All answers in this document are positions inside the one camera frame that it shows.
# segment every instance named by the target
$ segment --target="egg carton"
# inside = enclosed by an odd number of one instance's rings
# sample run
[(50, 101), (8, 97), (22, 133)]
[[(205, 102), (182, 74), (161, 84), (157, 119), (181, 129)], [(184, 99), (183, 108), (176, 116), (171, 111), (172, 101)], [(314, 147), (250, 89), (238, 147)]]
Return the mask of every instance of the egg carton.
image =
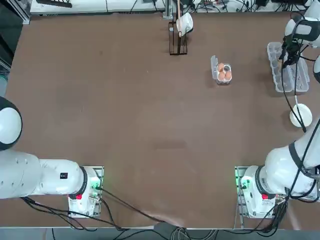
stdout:
[(218, 71), (218, 58), (216, 57), (216, 55), (213, 55), (210, 59), (211, 61), (211, 73), (212, 73), (212, 78), (214, 80), (216, 80), (217, 84), (220, 85), (226, 85), (226, 84), (230, 84), (231, 80), (232, 80), (232, 71), (231, 71), (231, 66), (228, 63), (224, 64), (223, 67), (223, 72), (226, 73), (227, 71), (231, 72), (231, 78), (230, 80), (227, 79), (223, 79), (223, 80), (219, 80), (218, 79), (218, 75), (219, 75), (219, 71)]
[[(269, 42), (266, 51), (270, 61), (270, 67), (272, 70), (273, 82), (275, 84), (275, 90), (279, 93), (292, 92), (295, 88), (295, 76), (296, 76), (296, 64), (289, 65), (283, 69), (283, 86), (281, 80), (281, 61), (279, 57), (282, 53), (281, 42)], [(308, 75), (307, 63), (303, 58), (299, 58), (297, 63), (297, 79), (296, 79), (296, 91), (306, 92), (309, 90), (310, 78)]]

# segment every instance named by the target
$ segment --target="white mug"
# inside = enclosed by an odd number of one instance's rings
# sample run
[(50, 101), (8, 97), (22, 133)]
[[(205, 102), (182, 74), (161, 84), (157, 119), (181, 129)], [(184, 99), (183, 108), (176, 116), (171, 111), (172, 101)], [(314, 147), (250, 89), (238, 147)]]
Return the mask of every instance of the white mug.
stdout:
[(194, 28), (194, 21), (190, 13), (185, 13), (176, 21), (176, 28), (178, 32), (181, 32), (181, 37)]

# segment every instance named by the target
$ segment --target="egg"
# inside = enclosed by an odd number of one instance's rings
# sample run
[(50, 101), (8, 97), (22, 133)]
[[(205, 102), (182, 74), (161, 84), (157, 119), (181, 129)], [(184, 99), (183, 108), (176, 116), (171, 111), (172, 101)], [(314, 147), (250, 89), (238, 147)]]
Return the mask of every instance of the egg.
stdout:
[(219, 73), (218, 79), (219, 79), (220, 81), (224, 81), (224, 80), (225, 80), (225, 73), (224, 73), (223, 71)]
[(218, 64), (218, 72), (222, 72), (224, 70), (225, 64), (222, 62)]
[(231, 77), (232, 77), (231, 72), (230, 72), (230, 71), (226, 71), (224, 77), (225, 77), (225, 79), (226, 79), (227, 81), (230, 81), (230, 80), (231, 80)]

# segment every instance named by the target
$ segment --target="brown table surface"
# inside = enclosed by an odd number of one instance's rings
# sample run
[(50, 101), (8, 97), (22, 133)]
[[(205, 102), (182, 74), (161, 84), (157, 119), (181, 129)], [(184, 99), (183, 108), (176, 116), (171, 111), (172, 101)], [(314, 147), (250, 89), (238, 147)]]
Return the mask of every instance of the brown table surface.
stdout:
[[(6, 94), (23, 117), (14, 148), (104, 166), (105, 188), (169, 223), (232, 228), (234, 167), (262, 165), (270, 150), (302, 135), (275, 91), (266, 52), (269, 42), (282, 41), (288, 19), (193, 15), (188, 55), (170, 56), (168, 21), (160, 14), (34, 18), (23, 27)], [(212, 55), (231, 64), (229, 86), (212, 79)], [(317, 116), (320, 85), (311, 66), (310, 90), (299, 101)], [(68, 208), (65, 196), (35, 199)], [(155, 223), (105, 199), (120, 226)], [(20, 199), (0, 203), (0, 226), (66, 226)], [(318, 204), (289, 205), (282, 228), (320, 228)], [(109, 219), (106, 210), (102, 218)], [(246, 227), (256, 224), (245, 220)]]

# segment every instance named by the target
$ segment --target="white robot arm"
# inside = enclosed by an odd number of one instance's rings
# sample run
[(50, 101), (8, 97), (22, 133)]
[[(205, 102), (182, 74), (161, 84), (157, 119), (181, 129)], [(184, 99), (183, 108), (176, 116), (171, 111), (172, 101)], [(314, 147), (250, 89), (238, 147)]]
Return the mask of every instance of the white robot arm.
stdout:
[[(287, 54), (283, 68), (298, 61), (302, 45), (320, 46), (319, 0), (311, 4), (304, 16), (298, 15), (287, 23), (280, 57), (283, 59)], [(320, 56), (314, 63), (313, 74), (320, 83)], [(316, 167), (320, 165), (320, 129), (317, 124), (313, 123), (299, 140), (285, 147), (273, 149), (267, 155), (265, 165), (250, 166), (245, 171), (240, 186), (250, 218), (265, 218), (275, 206), (276, 196), (288, 196), (315, 128), (315, 135), (290, 196), (310, 201), (319, 200), (319, 175), (314, 173)]]
[(0, 97), (0, 199), (68, 195), (71, 211), (93, 217), (101, 179), (92, 167), (65, 159), (38, 159), (11, 150), (22, 133), (17, 107)]
[[(320, 46), (320, 0), (314, 0), (304, 15), (296, 15), (286, 25), (282, 45), (282, 56), (288, 53), (283, 68), (295, 64), (302, 45)], [(313, 65), (313, 74), (320, 83), (320, 56)]]

